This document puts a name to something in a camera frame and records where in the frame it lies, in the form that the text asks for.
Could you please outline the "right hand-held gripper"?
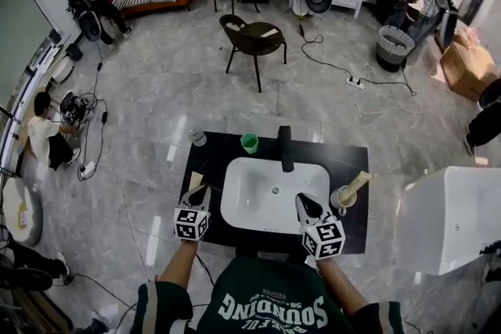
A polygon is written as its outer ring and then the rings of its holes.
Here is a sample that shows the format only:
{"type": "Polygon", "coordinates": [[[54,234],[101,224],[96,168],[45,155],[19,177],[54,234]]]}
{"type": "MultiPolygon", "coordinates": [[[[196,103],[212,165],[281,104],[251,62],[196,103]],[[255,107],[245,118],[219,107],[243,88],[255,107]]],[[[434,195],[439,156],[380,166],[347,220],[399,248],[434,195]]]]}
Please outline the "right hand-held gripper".
{"type": "Polygon", "coordinates": [[[328,205],[312,194],[300,192],[295,197],[298,220],[302,225],[301,244],[315,260],[324,260],[341,253],[345,243],[342,222],[332,213],[328,205]]]}

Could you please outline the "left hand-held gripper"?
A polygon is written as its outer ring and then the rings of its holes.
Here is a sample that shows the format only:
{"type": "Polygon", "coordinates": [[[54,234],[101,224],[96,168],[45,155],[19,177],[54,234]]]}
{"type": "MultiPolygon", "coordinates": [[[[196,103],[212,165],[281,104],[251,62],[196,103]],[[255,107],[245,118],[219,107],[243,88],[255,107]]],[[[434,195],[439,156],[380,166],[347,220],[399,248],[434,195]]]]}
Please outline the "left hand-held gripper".
{"type": "Polygon", "coordinates": [[[178,239],[198,242],[208,230],[211,187],[199,185],[186,192],[174,212],[174,233],[178,239]]]}

